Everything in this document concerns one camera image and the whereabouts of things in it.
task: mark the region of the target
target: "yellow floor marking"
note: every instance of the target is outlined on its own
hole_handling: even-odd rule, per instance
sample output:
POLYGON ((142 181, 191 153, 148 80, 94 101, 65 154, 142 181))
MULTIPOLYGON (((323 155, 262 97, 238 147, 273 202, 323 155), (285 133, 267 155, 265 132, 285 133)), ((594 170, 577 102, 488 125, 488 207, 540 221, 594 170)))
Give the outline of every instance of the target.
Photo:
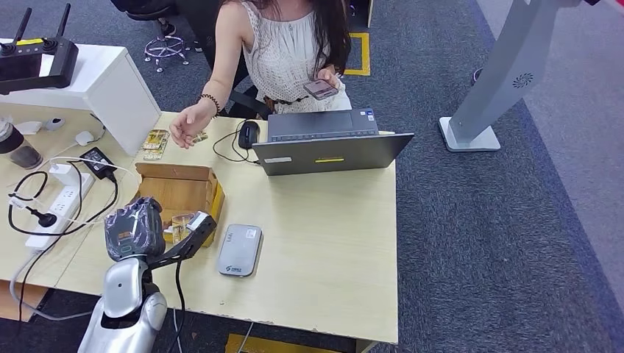
MULTIPOLYGON (((236 353, 241 346, 244 336, 230 333, 227 337, 225 353, 236 353)), ((326 349, 299 346, 292 343, 284 343, 276 340, 264 340, 262 338, 249 337, 243 347, 245 353, 338 353, 326 349)))
POLYGON ((368 33, 349 33, 351 38, 360 38, 362 40, 362 69, 349 68, 344 71, 345 75, 370 76, 370 48, 368 33))

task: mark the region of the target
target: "beaded bracelet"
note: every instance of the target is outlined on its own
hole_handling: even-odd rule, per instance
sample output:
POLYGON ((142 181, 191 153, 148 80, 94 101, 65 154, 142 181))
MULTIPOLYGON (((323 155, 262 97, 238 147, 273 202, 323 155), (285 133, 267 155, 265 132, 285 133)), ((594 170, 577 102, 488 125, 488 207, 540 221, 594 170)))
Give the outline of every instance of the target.
POLYGON ((199 97, 199 99, 202 99, 202 98, 208 98, 211 101, 213 101, 213 103, 215 104, 215 107, 216 107, 215 116, 217 116, 217 114, 219 114, 219 112, 221 111, 221 107, 219 106, 219 102, 216 100, 216 98, 214 98, 213 95, 211 95, 211 94, 202 94, 199 97))

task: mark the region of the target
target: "open cardboard box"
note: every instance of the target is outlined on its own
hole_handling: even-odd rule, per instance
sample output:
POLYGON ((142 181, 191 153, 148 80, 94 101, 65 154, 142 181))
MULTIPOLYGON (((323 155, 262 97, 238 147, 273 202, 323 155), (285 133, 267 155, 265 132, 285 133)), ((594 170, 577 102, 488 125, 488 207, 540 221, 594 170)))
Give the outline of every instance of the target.
MULTIPOLYGON (((136 170, 143 177, 137 196, 151 196, 160 203, 164 229, 171 226, 173 217, 197 211, 206 212, 219 222, 225 194, 212 168, 136 163, 136 170)), ((212 232, 202 246, 210 246, 214 236, 212 232)), ((171 233, 164 232, 163 237, 173 241, 171 233)))

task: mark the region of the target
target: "laptop lid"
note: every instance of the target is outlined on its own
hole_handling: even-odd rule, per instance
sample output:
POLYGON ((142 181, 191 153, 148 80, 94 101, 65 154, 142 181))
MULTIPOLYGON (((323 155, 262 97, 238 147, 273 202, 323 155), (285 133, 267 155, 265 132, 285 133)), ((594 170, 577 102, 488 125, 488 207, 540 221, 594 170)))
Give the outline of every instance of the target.
POLYGON ((372 109, 276 114, 269 116, 267 141, 312 140, 378 135, 372 109))
POLYGON ((386 168, 414 134, 255 143, 267 175, 386 168))

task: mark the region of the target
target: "smartphone screen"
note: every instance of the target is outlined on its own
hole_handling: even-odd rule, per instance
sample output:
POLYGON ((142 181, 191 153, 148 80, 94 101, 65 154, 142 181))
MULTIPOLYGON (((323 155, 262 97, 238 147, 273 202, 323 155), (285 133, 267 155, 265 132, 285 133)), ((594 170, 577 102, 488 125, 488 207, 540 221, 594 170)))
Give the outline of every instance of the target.
POLYGON ((338 89, 330 85, 324 79, 306 83, 303 85, 303 88, 319 101, 338 94, 338 89))

